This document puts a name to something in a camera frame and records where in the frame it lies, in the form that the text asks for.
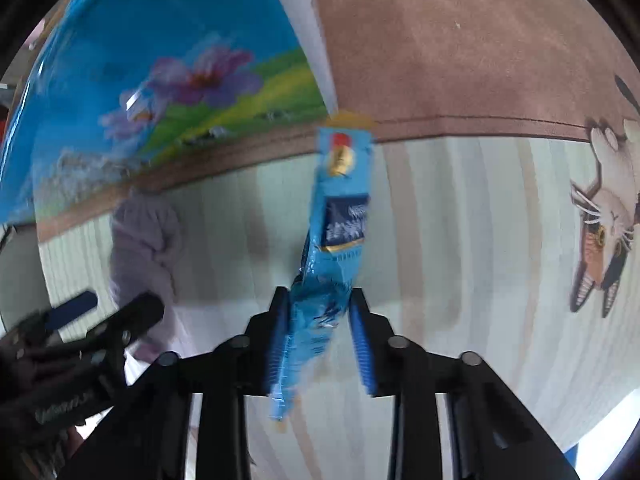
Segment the blue wafer packet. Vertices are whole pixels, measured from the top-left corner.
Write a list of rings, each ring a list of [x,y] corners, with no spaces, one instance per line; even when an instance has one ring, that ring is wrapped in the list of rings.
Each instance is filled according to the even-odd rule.
[[[310,363],[328,350],[345,315],[367,234],[373,136],[370,118],[339,112],[318,129],[309,226],[288,290],[286,330],[271,370],[271,417],[294,408]]]

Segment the lilac soft cloth toy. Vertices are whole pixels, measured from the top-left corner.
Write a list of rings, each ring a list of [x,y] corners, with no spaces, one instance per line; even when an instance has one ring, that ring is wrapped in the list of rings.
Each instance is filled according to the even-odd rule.
[[[165,307],[163,318],[144,335],[134,357],[151,363],[176,336],[175,266],[182,251],[182,226],[162,196],[132,190],[110,220],[110,294],[117,307],[150,292]]]

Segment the cardboard milk box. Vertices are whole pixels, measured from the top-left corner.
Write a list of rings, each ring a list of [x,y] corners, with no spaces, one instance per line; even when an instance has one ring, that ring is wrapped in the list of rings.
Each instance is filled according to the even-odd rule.
[[[1,219],[55,217],[191,148],[335,107],[314,0],[63,0],[1,133]]]

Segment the striped cat table mat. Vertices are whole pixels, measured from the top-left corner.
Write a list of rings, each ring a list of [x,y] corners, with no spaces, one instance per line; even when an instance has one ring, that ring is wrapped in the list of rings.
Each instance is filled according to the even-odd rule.
[[[479,354],[560,448],[639,385],[639,0],[314,0],[336,92],[312,122],[224,138],[37,221],[47,288],[110,294],[111,215],[174,207],[190,358],[290,286],[318,129],[373,122],[355,285],[425,350]]]

